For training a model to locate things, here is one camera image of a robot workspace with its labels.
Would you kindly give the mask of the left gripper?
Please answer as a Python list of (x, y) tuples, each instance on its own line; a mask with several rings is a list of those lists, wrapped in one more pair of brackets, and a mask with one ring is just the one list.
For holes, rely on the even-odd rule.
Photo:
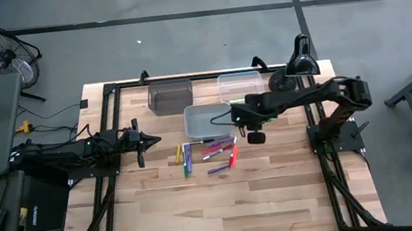
[(135, 152), (137, 154), (138, 166), (145, 167), (145, 160), (143, 158), (143, 151), (147, 151), (153, 145), (160, 142), (161, 137), (149, 134), (141, 134), (138, 130), (138, 119), (131, 120), (131, 126), (122, 130), (123, 134), (120, 136), (120, 148), (122, 153)]

